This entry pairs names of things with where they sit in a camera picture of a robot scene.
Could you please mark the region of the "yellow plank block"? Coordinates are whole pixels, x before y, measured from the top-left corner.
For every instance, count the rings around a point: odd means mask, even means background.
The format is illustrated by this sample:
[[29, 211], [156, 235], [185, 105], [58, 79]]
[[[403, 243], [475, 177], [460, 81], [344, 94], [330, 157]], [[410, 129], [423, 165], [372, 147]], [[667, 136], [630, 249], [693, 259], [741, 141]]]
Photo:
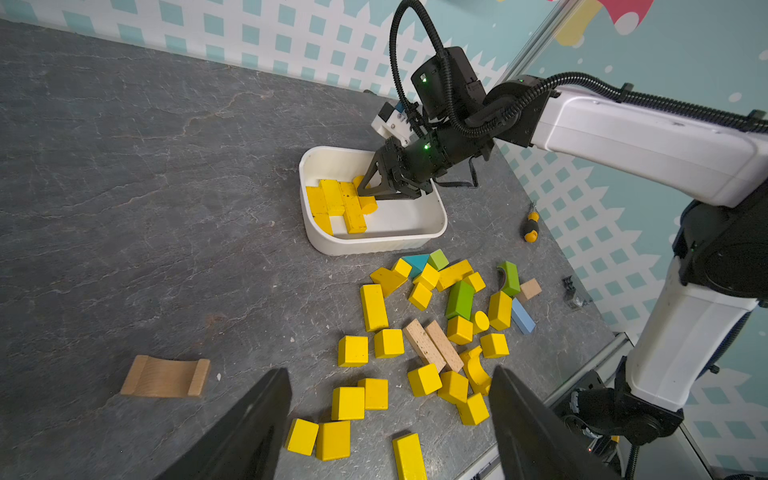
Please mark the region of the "yellow plank block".
[[322, 179], [319, 181], [319, 187], [325, 198], [328, 215], [332, 217], [342, 216], [345, 212], [345, 205], [340, 182], [332, 179]]

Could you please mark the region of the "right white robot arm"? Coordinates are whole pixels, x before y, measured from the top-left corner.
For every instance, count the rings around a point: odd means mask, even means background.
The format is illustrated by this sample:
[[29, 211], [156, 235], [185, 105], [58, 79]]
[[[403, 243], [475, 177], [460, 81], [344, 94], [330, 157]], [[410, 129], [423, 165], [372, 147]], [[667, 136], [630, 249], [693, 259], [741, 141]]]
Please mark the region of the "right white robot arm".
[[673, 434], [696, 380], [711, 370], [753, 311], [767, 303], [767, 123], [612, 86], [582, 72], [522, 75], [486, 90], [464, 51], [443, 44], [424, 5], [401, 2], [396, 38], [413, 11], [434, 55], [404, 101], [416, 140], [388, 139], [358, 186], [363, 197], [417, 199], [448, 170], [488, 158], [496, 139], [580, 157], [685, 193], [661, 294], [611, 387], [576, 391], [570, 410], [592, 432], [640, 448]]

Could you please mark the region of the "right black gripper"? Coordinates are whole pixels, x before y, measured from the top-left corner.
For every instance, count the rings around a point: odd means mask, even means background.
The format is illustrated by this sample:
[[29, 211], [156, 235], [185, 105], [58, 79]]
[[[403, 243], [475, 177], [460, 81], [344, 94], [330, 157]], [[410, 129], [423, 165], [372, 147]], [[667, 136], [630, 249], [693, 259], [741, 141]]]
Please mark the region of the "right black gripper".
[[[467, 137], [455, 128], [436, 128], [406, 147], [390, 139], [383, 153], [374, 154], [357, 194], [377, 200], [413, 200], [432, 193], [432, 182], [448, 188], [477, 188], [472, 159], [489, 160], [491, 151], [491, 137]], [[469, 161], [471, 181], [438, 181], [465, 160]]]

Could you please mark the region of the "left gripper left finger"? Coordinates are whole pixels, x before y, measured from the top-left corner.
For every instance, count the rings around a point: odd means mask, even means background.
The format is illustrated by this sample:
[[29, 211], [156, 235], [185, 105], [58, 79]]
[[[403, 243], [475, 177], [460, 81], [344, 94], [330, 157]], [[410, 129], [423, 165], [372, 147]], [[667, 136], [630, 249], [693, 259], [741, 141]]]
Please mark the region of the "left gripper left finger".
[[272, 479], [292, 398], [286, 368], [268, 371], [160, 479]]

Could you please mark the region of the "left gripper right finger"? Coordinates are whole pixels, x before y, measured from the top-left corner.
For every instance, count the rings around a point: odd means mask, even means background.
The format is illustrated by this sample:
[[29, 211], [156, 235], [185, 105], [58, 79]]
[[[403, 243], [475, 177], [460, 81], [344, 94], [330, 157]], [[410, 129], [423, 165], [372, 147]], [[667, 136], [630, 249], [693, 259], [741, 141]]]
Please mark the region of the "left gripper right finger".
[[617, 479], [509, 369], [493, 370], [491, 419], [507, 479]]

